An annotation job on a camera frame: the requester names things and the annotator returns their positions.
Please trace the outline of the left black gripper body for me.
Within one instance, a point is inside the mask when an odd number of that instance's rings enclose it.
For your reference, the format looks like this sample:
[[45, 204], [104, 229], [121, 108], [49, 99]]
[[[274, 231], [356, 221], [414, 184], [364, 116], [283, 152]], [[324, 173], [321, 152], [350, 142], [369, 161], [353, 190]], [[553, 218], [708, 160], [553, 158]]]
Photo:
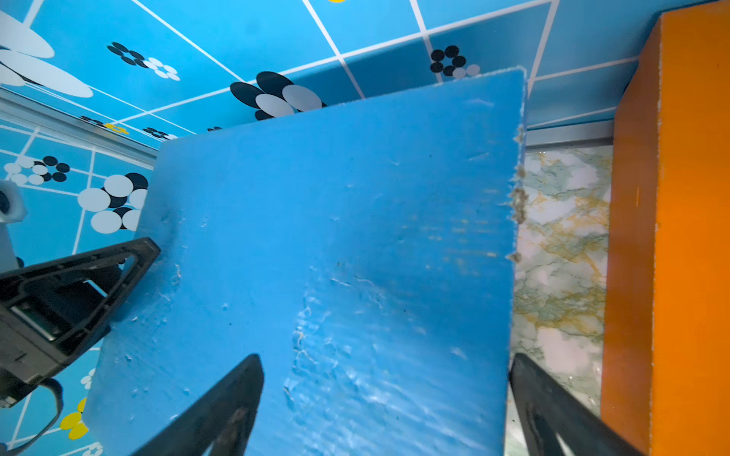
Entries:
[[1, 407], [12, 408], [110, 331], [112, 273], [1, 277]]

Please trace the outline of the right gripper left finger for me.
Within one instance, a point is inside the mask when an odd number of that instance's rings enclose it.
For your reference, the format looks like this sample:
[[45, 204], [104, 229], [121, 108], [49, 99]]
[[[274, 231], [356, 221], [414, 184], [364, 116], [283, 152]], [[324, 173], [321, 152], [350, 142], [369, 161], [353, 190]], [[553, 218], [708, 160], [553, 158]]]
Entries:
[[138, 455], [243, 455], [264, 385], [260, 357], [252, 353]]

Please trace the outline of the blue shoebox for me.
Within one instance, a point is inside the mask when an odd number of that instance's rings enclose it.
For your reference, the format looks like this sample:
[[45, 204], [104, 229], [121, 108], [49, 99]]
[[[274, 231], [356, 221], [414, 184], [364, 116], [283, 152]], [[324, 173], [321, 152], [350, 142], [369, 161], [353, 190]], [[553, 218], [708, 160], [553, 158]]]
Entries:
[[252, 353], [251, 455], [502, 454], [525, 97], [509, 68], [164, 144], [83, 414], [105, 454]]

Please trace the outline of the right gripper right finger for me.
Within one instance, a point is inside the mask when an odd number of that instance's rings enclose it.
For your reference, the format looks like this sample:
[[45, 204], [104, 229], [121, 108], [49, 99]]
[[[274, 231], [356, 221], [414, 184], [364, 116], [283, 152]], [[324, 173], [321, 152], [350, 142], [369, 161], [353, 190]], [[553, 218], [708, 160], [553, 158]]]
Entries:
[[524, 353], [513, 357], [509, 384], [530, 455], [643, 453], [608, 427]]

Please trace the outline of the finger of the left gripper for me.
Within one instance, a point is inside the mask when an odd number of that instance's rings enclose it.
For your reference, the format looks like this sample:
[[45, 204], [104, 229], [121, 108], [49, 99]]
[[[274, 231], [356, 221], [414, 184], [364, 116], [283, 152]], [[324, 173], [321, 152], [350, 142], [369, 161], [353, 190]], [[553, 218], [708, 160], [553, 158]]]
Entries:
[[124, 303], [161, 254], [149, 237], [5, 273], [1, 319], [40, 336], [89, 336]]

